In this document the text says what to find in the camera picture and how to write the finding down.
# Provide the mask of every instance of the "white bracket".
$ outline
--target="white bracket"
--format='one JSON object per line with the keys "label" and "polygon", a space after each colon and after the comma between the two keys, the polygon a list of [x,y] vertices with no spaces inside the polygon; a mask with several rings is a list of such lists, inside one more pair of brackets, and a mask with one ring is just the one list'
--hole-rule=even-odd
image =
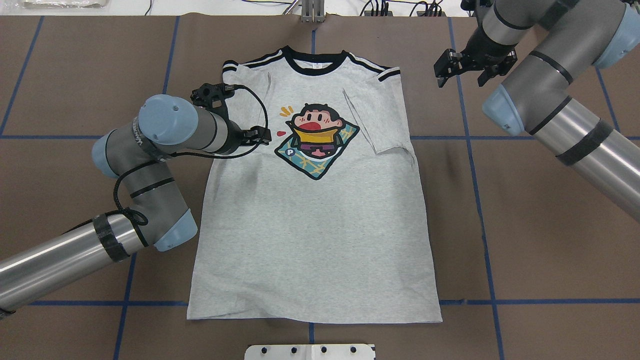
{"label": "white bracket", "polygon": [[367,344],[253,345],[244,360],[375,360],[375,349]]}
{"label": "white bracket", "polygon": [[302,22],[324,22],[324,0],[302,0]]}

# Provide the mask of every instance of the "cartoon boy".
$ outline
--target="cartoon boy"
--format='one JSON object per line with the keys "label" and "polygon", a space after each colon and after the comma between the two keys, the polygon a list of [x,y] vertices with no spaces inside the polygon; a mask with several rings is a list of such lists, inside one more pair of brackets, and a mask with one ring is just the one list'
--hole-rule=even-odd
{"label": "cartoon boy", "polygon": [[327,104],[305,104],[286,124],[293,130],[291,147],[307,156],[324,159],[342,146],[338,132],[344,129],[344,119]]}

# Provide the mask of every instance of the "gray t-shirt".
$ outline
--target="gray t-shirt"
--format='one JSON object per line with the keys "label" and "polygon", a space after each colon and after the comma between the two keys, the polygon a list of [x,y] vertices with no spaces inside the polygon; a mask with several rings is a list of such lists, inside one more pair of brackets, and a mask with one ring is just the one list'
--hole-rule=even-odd
{"label": "gray t-shirt", "polygon": [[[213,162],[187,317],[442,321],[400,70],[284,47],[223,80],[264,101],[273,141]],[[246,91],[227,106],[264,121]]]}

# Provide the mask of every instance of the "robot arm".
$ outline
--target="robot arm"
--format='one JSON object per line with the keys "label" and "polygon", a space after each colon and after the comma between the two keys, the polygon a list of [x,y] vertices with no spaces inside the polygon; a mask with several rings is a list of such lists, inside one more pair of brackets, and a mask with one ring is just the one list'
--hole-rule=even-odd
{"label": "robot arm", "polygon": [[435,63],[438,84],[467,70],[484,70],[480,86],[506,75],[515,62],[509,54],[536,23],[549,30],[547,37],[489,96],[483,112],[510,135],[533,135],[640,222],[640,149],[566,93],[590,65],[611,66],[640,42],[633,8],[619,0],[496,0],[465,50],[448,49]]}
{"label": "robot arm", "polygon": [[[225,99],[239,88],[260,101],[246,87],[226,84],[204,84],[194,90],[191,99],[197,106],[179,97],[155,95],[131,123],[98,140],[93,160],[105,175],[118,179],[114,194],[118,211],[100,214],[0,262],[0,319],[144,247],[155,245],[165,251],[194,237],[198,228],[166,160],[180,156],[176,151],[184,148],[230,154],[240,146],[253,146],[250,152],[268,144],[267,124],[241,130],[229,120]],[[117,200],[120,181],[133,200],[131,208],[122,209]]]}

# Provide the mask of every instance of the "folded sleeve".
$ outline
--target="folded sleeve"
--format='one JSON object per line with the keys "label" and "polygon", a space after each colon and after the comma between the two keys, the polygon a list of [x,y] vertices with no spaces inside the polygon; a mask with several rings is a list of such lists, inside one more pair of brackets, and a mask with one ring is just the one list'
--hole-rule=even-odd
{"label": "folded sleeve", "polygon": [[355,121],[376,154],[393,147],[412,152],[400,68],[343,89]]}
{"label": "folded sleeve", "polygon": [[[271,85],[271,75],[266,71],[250,69],[235,61],[226,61],[222,70],[222,81],[229,85],[244,85],[266,102]],[[230,99],[227,99],[229,119],[241,129],[264,125],[262,107],[248,91],[240,89]]]}

